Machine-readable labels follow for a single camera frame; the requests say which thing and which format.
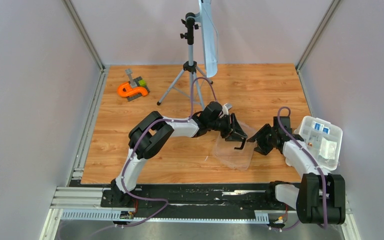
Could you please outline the white gauze pad packet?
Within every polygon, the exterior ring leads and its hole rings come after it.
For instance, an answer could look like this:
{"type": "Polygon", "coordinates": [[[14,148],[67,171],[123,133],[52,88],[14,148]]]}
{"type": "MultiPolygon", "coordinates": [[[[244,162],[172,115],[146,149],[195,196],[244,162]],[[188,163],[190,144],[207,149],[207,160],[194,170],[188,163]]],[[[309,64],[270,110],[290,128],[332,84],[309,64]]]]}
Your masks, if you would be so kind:
{"type": "Polygon", "coordinates": [[[337,142],[322,138],[320,144],[319,155],[327,160],[334,160],[336,158],[337,142]]]}

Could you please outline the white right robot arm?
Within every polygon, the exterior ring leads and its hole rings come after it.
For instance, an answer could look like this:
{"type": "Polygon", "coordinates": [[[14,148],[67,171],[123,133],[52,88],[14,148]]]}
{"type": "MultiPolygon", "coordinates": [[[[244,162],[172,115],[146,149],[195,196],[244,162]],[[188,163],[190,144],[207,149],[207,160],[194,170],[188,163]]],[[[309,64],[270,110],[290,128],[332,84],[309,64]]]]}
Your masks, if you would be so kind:
{"type": "Polygon", "coordinates": [[[342,225],[346,220],[345,179],[317,163],[304,138],[292,131],[290,123],[288,116],[275,116],[272,125],[265,124],[247,139],[256,143],[254,151],[264,156],[278,150],[300,176],[298,186],[280,180],[270,182],[266,204],[272,209],[288,205],[303,224],[342,225]]]}

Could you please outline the small blue white sachet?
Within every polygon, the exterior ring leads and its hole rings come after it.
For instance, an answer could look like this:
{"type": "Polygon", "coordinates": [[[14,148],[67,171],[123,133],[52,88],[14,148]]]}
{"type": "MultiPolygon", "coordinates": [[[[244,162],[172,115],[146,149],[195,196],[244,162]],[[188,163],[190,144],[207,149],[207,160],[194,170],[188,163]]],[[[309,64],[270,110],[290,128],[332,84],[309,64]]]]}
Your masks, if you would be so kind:
{"type": "Polygon", "coordinates": [[[325,133],[325,134],[330,134],[330,132],[331,132],[331,129],[329,128],[329,127],[327,127],[327,126],[324,126],[323,128],[322,128],[322,132],[323,133],[325,133]]]}

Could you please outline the blue square alcohol pad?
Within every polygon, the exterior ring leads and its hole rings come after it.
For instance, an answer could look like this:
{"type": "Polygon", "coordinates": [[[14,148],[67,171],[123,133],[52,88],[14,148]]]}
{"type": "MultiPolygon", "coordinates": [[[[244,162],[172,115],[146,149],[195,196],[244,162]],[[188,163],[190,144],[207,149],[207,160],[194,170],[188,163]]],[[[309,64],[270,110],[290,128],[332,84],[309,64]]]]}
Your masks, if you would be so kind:
{"type": "Polygon", "coordinates": [[[319,132],[322,132],[325,125],[320,123],[320,122],[313,121],[311,126],[312,126],[313,129],[315,129],[315,130],[317,130],[319,132]]]}

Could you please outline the clear plastic lid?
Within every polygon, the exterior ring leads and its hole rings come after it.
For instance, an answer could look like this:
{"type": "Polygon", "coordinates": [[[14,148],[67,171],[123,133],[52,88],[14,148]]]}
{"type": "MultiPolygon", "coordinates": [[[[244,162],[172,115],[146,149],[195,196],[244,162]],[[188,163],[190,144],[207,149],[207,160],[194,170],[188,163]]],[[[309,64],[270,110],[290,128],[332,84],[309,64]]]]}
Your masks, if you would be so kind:
{"type": "Polygon", "coordinates": [[[215,141],[212,156],[230,169],[246,171],[251,164],[257,143],[245,141],[243,149],[235,149],[235,147],[239,148],[241,144],[237,141],[226,141],[219,135],[215,141]]]}

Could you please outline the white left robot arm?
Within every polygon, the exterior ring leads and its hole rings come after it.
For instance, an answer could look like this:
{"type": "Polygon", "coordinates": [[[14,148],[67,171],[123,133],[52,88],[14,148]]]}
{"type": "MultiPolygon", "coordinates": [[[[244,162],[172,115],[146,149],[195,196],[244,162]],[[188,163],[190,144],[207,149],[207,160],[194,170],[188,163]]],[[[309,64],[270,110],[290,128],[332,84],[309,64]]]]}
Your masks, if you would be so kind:
{"type": "Polygon", "coordinates": [[[225,113],[216,101],[202,111],[193,112],[186,118],[169,118],[152,111],[128,134],[128,153],[120,174],[111,181],[111,193],[120,206],[133,201],[132,190],[147,161],[155,157],[166,142],[174,137],[198,138],[210,131],[217,131],[227,142],[240,142],[243,149],[248,138],[234,113],[225,113]]]}

